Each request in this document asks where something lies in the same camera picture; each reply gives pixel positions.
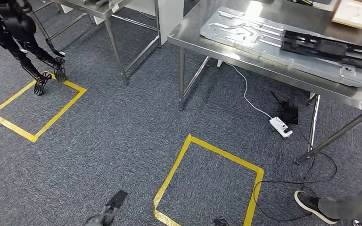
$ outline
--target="yellow floor tape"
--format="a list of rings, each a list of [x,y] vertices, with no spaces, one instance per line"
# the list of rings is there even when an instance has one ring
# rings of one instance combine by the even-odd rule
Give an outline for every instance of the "yellow floor tape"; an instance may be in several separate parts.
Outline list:
[[[5,120],[4,118],[0,117],[0,124],[4,125],[5,127],[13,130],[14,132],[18,133],[19,135],[25,137],[26,139],[35,142],[38,137],[40,137],[53,123],[56,122],[56,120],[58,120],[58,118],[60,116],[62,116],[64,114],[64,112],[66,112],[71,105],[74,104],[74,102],[76,102],[87,90],[85,88],[79,87],[74,83],[71,83],[69,81],[64,81],[63,82],[65,85],[75,89],[78,91],[77,95],[75,95],[75,97],[73,97],[72,100],[70,100],[70,102],[68,102],[63,108],[62,110],[59,111],[59,113],[57,113],[55,116],[53,116],[52,119],[49,120],[48,123],[46,123],[42,129],[40,129],[40,131],[38,131],[36,134],[31,134],[27,131],[25,131],[24,129],[18,127],[17,125]],[[12,102],[13,100],[15,100],[17,97],[19,97],[21,94],[23,94],[26,90],[28,90],[29,88],[31,88],[33,85],[35,84],[35,80],[33,80],[32,82],[30,82],[26,87],[22,88],[20,91],[18,91],[14,96],[12,96],[11,98],[9,98],[7,101],[3,102],[0,105],[0,110],[2,108],[4,108],[5,106],[7,106],[10,102]]]
[[[193,137],[193,136],[191,136],[191,134],[189,134],[187,136],[187,138],[185,139],[184,145],[182,146],[180,154],[178,155],[177,159],[175,160],[174,165],[170,169],[170,172],[168,173],[165,181],[163,182],[163,184],[160,187],[159,191],[157,192],[155,198],[153,199],[153,215],[155,216],[156,219],[160,220],[161,222],[163,222],[164,224],[166,224],[168,226],[181,226],[181,225],[178,224],[177,222],[173,221],[172,219],[170,219],[168,216],[166,216],[162,212],[159,212],[157,210],[157,206],[159,205],[160,200],[162,199],[168,185],[170,184],[171,179],[174,176],[175,171],[177,170],[177,168],[178,168],[182,158],[184,157],[184,154],[187,151],[191,142],[195,143],[197,145],[200,145],[212,152],[215,152],[215,153],[217,153],[231,161],[234,161],[242,166],[245,166],[248,169],[255,171],[256,179],[255,179],[255,184],[253,185],[253,188],[263,179],[264,170],[262,168],[255,166],[255,165],[253,165],[241,158],[238,158],[237,156],[234,156],[228,152],[225,152],[213,145],[210,145],[203,140],[199,140],[198,138]],[[260,192],[260,187],[261,187],[261,184],[257,185],[256,191],[254,192],[254,194],[252,194],[252,196],[250,198],[243,226],[250,226],[250,224],[252,223],[253,214],[254,214],[255,208],[256,208],[256,203],[255,203],[254,199],[257,200],[257,198],[259,196],[259,192]]]

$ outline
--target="white cable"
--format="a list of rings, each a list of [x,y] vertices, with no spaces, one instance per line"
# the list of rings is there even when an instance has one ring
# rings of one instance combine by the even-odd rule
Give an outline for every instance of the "white cable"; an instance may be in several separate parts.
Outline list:
[[[264,111],[260,110],[259,108],[255,107],[255,106],[246,98],[246,93],[247,93],[247,79],[246,79],[246,77],[245,77],[241,72],[239,72],[238,69],[237,69],[234,65],[231,65],[231,64],[229,64],[229,63],[226,63],[226,64],[228,64],[229,66],[233,67],[233,68],[235,69],[235,71],[238,72],[238,74],[240,74],[240,75],[244,78],[245,84],[246,84],[246,89],[245,89],[245,92],[244,92],[244,98],[245,98],[245,100],[246,100],[254,109],[260,111],[261,113],[267,115],[270,119],[272,119],[272,117],[271,117],[269,114],[267,114],[266,112],[264,112]]]

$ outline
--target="electrical cord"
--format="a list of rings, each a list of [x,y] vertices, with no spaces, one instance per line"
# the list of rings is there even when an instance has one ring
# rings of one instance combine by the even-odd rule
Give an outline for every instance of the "electrical cord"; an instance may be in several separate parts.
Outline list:
[[[245,98],[245,100],[246,100],[254,109],[256,109],[257,111],[259,111],[259,112],[261,112],[261,113],[263,113],[263,114],[265,114],[265,115],[267,115],[270,119],[272,119],[272,117],[271,117],[269,114],[267,114],[266,112],[264,112],[264,111],[258,109],[257,107],[255,107],[255,106],[248,100],[248,98],[246,97],[247,88],[248,88],[248,83],[247,83],[246,77],[245,77],[234,65],[231,65],[231,64],[229,64],[229,63],[226,63],[226,64],[228,64],[229,66],[233,67],[234,70],[235,70],[238,74],[240,74],[240,76],[242,76],[242,77],[244,78],[245,84],[246,84],[246,88],[245,88],[245,92],[244,92],[244,98]],[[275,94],[276,94],[277,96],[279,96],[279,97],[281,97],[282,99],[284,99],[281,95],[279,95],[279,94],[277,94],[277,93],[275,93],[275,92],[271,92],[271,93],[273,94],[274,97],[275,97]],[[309,140],[306,138],[306,136],[304,135],[304,133],[303,133],[303,131],[300,129],[300,127],[297,126],[297,125],[295,125],[295,126],[299,129],[300,133],[302,134],[302,137],[306,140],[306,142],[310,145],[310,147],[313,148],[312,144],[311,144],[311,143],[309,142]],[[330,160],[332,161],[332,163],[334,164],[335,171],[332,173],[332,175],[331,175],[328,179],[306,182],[307,175],[309,175],[310,171],[313,169],[314,163],[315,163],[315,161],[316,161],[316,156],[313,156],[313,161],[312,161],[309,169],[307,170],[307,172],[306,172],[305,175],[303,176],[303,182],[262,180],[262,181],[258,182],[258,183],[255,185],[255,187],[253,188],[253,194],[256,193],[256,188],[257,188],[257,186],[260,185],[260,184],[263,184],[263,183],[273,183],[273,184],[279,183],[279,184],[280,184],[280,183],[281,183],[281,184],[302,185],[302,186],[300,187],[300,190],[304,190],[304,189],[306,188],[306,189],[310,190],[315,197],[317,197],[316,193],[315,193],[311,188],[307,187],[306,184],[314,184],[314,183],[320,183],[320,182],[329,182],[330,180],[332,180],[332,179],[335,177],[335,175],[337,174],[337,171],[338,171],[337,164],[335,163],[335,161],[334,161],[329,155],[327,155],[327,154],[325,154],[325,153],[318,153],[318,154],[322,154],[322,155],[326,156],[326,157],[327,157],[328,159],[330,159]],[[304,216],[299,216],[299,217],[295,217],[295,218],[291,218],[291,219],[277,219],[277,218],[274,218],[274,217],[270,216],[269,214],[267,214],[266,212],[263,211],[263,209],[262,209],[262,208],[260,207],[260,205],[257,203],[257,200],[256,200],[256,198],[255,198],[254,195],[253,195],[253,199],[254,199],[254,201],[255,201],[255,203],[256,203],[256,207],[260,210],[260,212],[262,212],[266,217],[268,217],[268,218],[270,218],[270,219],[272,219],[272,220],[278,221],[278,222],[295,221],[295,220],[299,220],[299,219],[302,219],[302,218],[305,218],[305,217],[308,217],[308,216],[312,215],[312,213],[308,213],[308,214],[305,214]]]
[[[145,14],[145,13],[143,13],[143,12],[140,12],[140,11],[138,11],[138,12],[139,12],[141,15],[143,15],[143,16],[151,19],[151,20],[156,20],[156,18],[153,18],[153,17],[151,17],[151,16],[148,16],[147,14]]]
[[[297,128],[298,128],[299,131],[301,132],[301,134],[302,134],[303,138],[306,140],[306,142],[310,145],[310,147],[313,148],[313,146],[310,144],[309,140],[304,136],[304,134],[303,134],[302,130],[300,129],[300,127],[297,126]],[[253,188],[253,194],[256,193],[256,188],[257,188],[257,186],[258,186],[259,184],[263,184],[263,183],[269,183],[269,184],[293,184],[293,185],[302,185],[302,187],[300,188],[300,190],[303,190],[303,189],[306,188],[306,189],[310,190],[315,197],[317,197],[316,193],[315,193],[312,189],[310,189],[309,187],[307,187],[306,184],[315,184],[315,183],[320,183],[320,182],[329,182],[329,181],[331,181],[331,180],[335,177],[335,175],[337,174],[337,171],[338,171],[337,164],[335,163],[335,161],[334,161],[329,155],[327,155],[327,154],[325,154],[325,153],[318,153],[318,154],[324,155],[324,156],[326,156],[328,159],[330,159],[330,160],[332,161],[334,167],[335,167],[335,171],[332,173],[332,175],[331,175],[329,178],[324,179],[324,180],[315,180],[315,181],[306,182],[307,175],[309,175],[310,171],[313,169],[314,163],[315,163],[315,161],[316,161],[316,156],[313,156],[312,164],[311,164],[310,168],[307,170],[306,174],[304,175],[304,177],[303,177],[303,182],[263,180],[263,181],[258,182],[258,183],[255,185],[255,187]],[[260,210],[260,212],[262,212],[266,217],[268,217],[268,218],[270,218],[270,219],[272,219],[272,220],[278,221],[278,222],[295,221],[295,220],[299,220],[299,219],[302,219],[302,218],[305,218],[305,217],[308,217],[308,216],[312,215],[312,213],[308,213],[308,214],[306,214],[306,215],[304,215],[304,216],[299,216],[299,217],[295,217],[295,218],[291,218],[291,219],[277,219],[277,218],[275,218],[275,217],[270,216],[270,215],[267,214],[265,211],[263,211],[263,209],[262,209],[262,208],[260,207],[260,205],[257,203],[257,200],[256,200],[255,196],[253,196],[253,199],[254,199],[254,201],[255,201],[255,203],[256,203],[256,207]]]
[[[240,74],[240,76],[242,76],[242,77],[244,78],[245,84],[246,84],[246,89],[245,89],[245,92],[244,92],[244,98],[245,98],[245,100],[246,100],[254,109],[256,109],[257,111],[259,111],[259,112],[261,112],[261,113],[263,113],[263,114],[265,114],[265,115],[267,115],[270,119],[272,119],[272,117],[271,117],[269,114],[267,114],[266,112],[264,112],[264,111],[260,110],[259,108],[255,107],[255,106],[247,99],[246,93],[247,93],[247,87],[248,87],[248,85],[247,85],[247,79],[246,79],[246,77],[245,77],[241,72],[239,72],[238,69],[237,69],[234,65],[231,65],[231,64],[229,64],[229,63],[226,63],[226,64],[228,64],[229,66],[233,67],[234,70],[235,70],[238,74]]]

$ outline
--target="stainless steel table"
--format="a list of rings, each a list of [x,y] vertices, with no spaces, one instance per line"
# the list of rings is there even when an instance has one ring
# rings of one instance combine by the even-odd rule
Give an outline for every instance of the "stainless steel table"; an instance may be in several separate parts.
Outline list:
[[[320,96],[356,107],[362,110],[362,88],[348,87],[327,79],[314,76],[285,65],[251,55],[231,46],[226,46],[200,36],[200,28],[220,7],[225,6],[237,11],[260,13],[260,17],[274,22],[288,24],[326,36],[349,41],[362,45],[362,30],[331,22],[332,13],[309,6],[304,6],[286,0],[201,0],[169,34],[171,44],[180,47],[179,51],[179,109],[184,109],[184,98],[193,86],[196,78],[210,57],[239,66],[246,70],[281,81],[283,83],[305,89],[317,94],[313,111],[312,127],[310,132],[308,152],[297,159],[296,163],[303,163],[308,157],[323,150],[324,147],[345,134],[350,129],[362,123],[362,114],[330,136],[320,145],[311,148],[314,140],[315,124]],[[207,56],[191,82],[184,89],[185,49]]]
[[[70,22],[63,29],[61,29],[60,31],[56,32],[55,34],[53,34],[51,36],[49,36],[46,33],[46,31],[43,29],[42,25],[38,21],[38,18],[36,18],[35,15],[31,15],[31,16],[33,16],[34,21],[37,22],[37,26],[42,31],[42,34],[45,36],[45,38],[49,37],[50,39],[53,39],[53,38],[57,37],[60,33],[65,31],[66,29],[68,29],[70,26],[72,26],[74,23],[79,21],[81,18],[83,18],[87,14],[90,15],[91,21],[92,21],[91,16],[96,16],[96,17],[104,20],[107,32],[109,34],[110,41],[111,41],[112,46],[113,46],[113,51],[115,53],[117,63],[119,65],[119,67],[120,67],[121,77],[123,79],[124,84],[128,84],[128,80],[127,80],[127,77],[126,77],[125,73],[138,61],[138,59],[140,59],[141,56],[144,53],[146,53],[146,51],[150,47],[152,47],[155,42],[158,42],[158,46],[161,47],[162,41],[161,41],[161,35],[160,35],[159,3],[158,3],[158,0],[154,0],[155,13],[156,13],[156,27],[152,27],[152,26],[149,26],[147,24],[143,24],[143,23],[140,23],[138,21],[134,21],[134,20],[131,20],[131,19],[128,19],[128,18],[125,18],[125,17],[114,14],[116,11],[122,9],[124,6],[126,6],[128,3],[130,3],[131,0],[109,0],[107,3],[104,3],[104,4],[100,5],[100,6],[97,6],[97,5],[92,4],[92,3],[83,4],[82,0],[52,0],[52,1],[54,3],[56,3],[56,4],[61,4],[61,5],[64,5],[64,6],[68,6],[68,7],[71,7],[73,9],[82,11],[84,13],[81,14],[80,16],[78,16],[72,22]],[[151,29],[151,30],[157,32],[157,36],[126,67],[123,66],[123,63],[122,63],[122,61],[120,59],[120,54],[119,54],[119,51],[118,51],[118,48],[117,48],[115,35],[113,34],[111,24],[110,24],[110,17],[115,17],[115,18],[124,20],[126,22],[129,22],[129,23],[132,23],[132,24],[135,24],[135,25],[139,25],[139,26],[142,26],[144,28],[148,28],[148,29]]]

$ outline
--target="power adapter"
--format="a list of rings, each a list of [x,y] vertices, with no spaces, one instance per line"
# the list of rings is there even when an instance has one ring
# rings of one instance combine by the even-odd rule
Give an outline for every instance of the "power adapter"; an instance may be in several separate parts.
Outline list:
[[[278,117],[286,124],[292,123],[298,124],[299,109],[289,101],[283,101],[281,103],[281,110]]]

